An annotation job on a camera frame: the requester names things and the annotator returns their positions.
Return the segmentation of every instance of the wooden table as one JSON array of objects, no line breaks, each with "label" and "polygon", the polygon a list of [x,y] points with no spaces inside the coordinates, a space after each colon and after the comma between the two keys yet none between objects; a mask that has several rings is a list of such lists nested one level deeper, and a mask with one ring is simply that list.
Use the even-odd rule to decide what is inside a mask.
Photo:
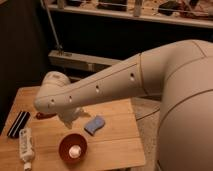
[{"label": "wooden table", "polygon": [[[95,171],[142,166],[145,157],[135,116],[129,99],[84,107],[91,116],[77,119],[71,130],[67,129],[58,117],[37,120],[33,99],[39,87],[20,88],[10,114],[0,136],[0,168],[5,171],[22,171],[19,159],[18,139],[6,136],[20,110],[29,111],[31,117],[27,126],[32,128],[35,159],[34,171]],[[101,115],[105,126],[90,136],[83,126],[91,117]],[[85,159],[75,165],[65,164],[58,154],[61,140],[70,133],[82,134],[88,142]]]}]

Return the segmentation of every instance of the red cup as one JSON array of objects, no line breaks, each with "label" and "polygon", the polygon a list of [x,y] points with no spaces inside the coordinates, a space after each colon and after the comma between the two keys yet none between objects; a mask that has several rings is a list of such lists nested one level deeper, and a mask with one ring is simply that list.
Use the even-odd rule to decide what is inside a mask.
[{"label": "red cup", "polygon": [[[72,158],[69,154],[70,148],[74,145],[78,145],[81,148],[80,156],[77,158]],[[87,141],[80,134],[69,134],[61,141],[59,146],[59,155],[61,159],[69,164],[77,163],[81,161],[87,151]]]}]

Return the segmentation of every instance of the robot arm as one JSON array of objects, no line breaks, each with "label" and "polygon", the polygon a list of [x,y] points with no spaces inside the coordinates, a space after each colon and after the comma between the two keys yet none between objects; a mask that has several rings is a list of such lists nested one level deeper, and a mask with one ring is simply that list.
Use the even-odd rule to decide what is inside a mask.
[{"label": "robot arm", "polygon": [[181,41],[137,54],[74,84],[50,72],[35,107],[68,123],[78,117],[80,106],[162,94],[156,169],[212,171],[212,75],[213,44]]},{"label": "robot arm", "polygon": [[181,66],[202,59],[212,44],[181,41],[137,54],[106,70],[71,84],[59,72],[49,72],[35,99],[44,114],[57,113],[69,123],[80,113],[77,107],[128,97],[161,95],[167,80]]}]

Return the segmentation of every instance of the bottle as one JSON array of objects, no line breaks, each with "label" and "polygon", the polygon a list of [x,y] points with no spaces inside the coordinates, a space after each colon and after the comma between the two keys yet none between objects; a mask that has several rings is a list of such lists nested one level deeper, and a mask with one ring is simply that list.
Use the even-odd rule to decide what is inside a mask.
[{"label": "bottle", "polygon": [[19,131],[19,155],[24,162],[24,171],[32,169],[31,162],[34,158],[32,145],[31,128],[24,128]]}]

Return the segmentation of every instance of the sponge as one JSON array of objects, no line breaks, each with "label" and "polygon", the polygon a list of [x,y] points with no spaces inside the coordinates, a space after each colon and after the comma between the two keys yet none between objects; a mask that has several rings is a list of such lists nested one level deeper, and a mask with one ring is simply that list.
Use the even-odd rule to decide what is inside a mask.
[{"label": "sponge", "polygon": [[105,125],[105,121],[101,116],[96,116],[94,119],[86,123],[84,130],[87,131],[90,135],[94,135],[95,132],[102,128]]}]

